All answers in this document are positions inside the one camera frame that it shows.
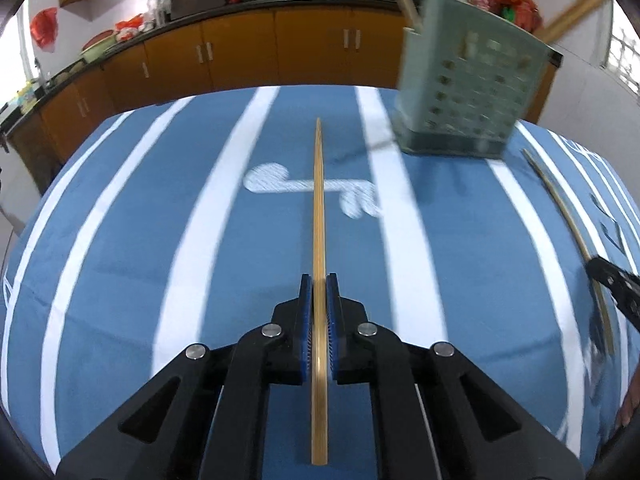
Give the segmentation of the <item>person's right hand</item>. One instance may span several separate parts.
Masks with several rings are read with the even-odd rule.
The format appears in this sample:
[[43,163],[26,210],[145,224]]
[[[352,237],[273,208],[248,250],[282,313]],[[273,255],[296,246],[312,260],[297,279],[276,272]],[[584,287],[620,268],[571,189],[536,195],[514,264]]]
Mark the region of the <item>person's right hand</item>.
[[634,411],[640,403],[640,368],[632,376],[623,404],[616,415],[615,428],[626,427],[634,417]]

